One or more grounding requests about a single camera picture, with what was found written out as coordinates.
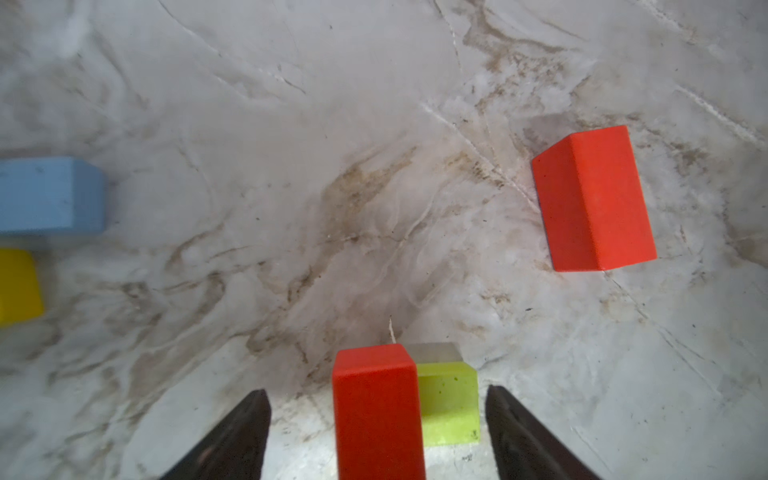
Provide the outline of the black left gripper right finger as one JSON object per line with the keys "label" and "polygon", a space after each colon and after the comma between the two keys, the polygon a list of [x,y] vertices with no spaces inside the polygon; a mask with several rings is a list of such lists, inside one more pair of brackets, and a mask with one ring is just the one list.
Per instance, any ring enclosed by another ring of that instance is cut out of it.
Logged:
{"label": "black left gripper right finger", "polygon": [[488,387],[485,415],[501,479],[599,479],[506,388]]}

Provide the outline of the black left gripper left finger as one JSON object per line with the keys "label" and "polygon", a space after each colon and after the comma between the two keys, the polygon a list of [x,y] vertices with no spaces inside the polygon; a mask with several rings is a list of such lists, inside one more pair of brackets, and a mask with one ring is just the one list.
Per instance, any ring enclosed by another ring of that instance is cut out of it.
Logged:
{"label": "black left gripper left finger", "polygon": [[249,392],[161,479],[259,480],[270,424],[267,392]]}

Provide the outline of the lime green block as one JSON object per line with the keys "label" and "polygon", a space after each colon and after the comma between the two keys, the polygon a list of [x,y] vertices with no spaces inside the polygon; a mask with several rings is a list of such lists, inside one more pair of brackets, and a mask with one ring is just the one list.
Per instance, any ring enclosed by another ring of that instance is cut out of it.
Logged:
{"label": "lime green block", "polygon": [[426,447],[480,441],[477,371],[467,364],[456,344],[409,344],[417,366],[423,444]]}

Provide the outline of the red rectangular block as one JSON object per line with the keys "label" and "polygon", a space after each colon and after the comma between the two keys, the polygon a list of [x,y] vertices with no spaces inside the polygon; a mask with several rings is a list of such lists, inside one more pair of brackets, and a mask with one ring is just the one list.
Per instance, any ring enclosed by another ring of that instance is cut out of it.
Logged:
{"label": "red rectangular block", "polygon": [[424,479],[417,366],[399,344],[338,352],[332,370],[341,479]]}
{"label": "red rectangular block", "polygon": [[658,258],[627,126],[570,134],[531,166],[555,271]]}

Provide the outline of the light blue rectangular block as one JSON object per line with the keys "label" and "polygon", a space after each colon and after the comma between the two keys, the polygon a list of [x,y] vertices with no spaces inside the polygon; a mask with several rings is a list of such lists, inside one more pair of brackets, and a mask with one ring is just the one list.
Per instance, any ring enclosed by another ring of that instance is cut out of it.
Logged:
{"label": "light blue rectangular block", "polygon": [[3,235],[98,234],[106,228],[107,179],[74,157],[1,162]]}

